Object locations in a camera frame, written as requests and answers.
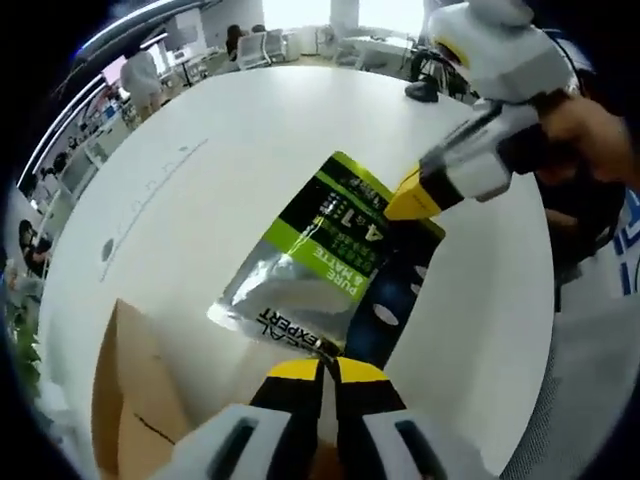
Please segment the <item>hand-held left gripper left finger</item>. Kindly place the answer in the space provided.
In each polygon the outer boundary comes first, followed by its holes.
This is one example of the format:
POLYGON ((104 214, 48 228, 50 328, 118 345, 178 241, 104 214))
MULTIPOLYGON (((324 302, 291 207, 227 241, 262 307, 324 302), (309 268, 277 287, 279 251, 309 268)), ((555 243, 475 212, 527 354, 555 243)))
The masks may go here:
POLYGON ((180 440, 174 479, 306 479, 318 445, 320 361, 273 367, 248 404, 232 404, 180 440))

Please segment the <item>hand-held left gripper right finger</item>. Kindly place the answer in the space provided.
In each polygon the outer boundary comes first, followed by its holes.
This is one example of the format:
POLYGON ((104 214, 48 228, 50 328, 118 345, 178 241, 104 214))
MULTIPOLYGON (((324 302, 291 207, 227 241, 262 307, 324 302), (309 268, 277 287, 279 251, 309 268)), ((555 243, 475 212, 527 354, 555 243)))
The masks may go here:
POLYGON ((345 357, 332 367, 337 445, 348 479, 492 479, 479 450, 409 409, 391 379, 345 357))

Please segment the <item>person's right hand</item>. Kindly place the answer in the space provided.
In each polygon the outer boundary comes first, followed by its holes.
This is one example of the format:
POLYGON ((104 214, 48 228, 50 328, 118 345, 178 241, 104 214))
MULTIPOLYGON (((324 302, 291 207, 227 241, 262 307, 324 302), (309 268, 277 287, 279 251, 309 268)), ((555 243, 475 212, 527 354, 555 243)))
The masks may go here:
POLYGON ((569 147, 576 158, 573 163, 585 165, 599 180, 616 179, 614 164, 610 163, 619 140, 616 117, 583 97, 565 98, 555 106, 540 108, 539 117, 551 143, 569 147))

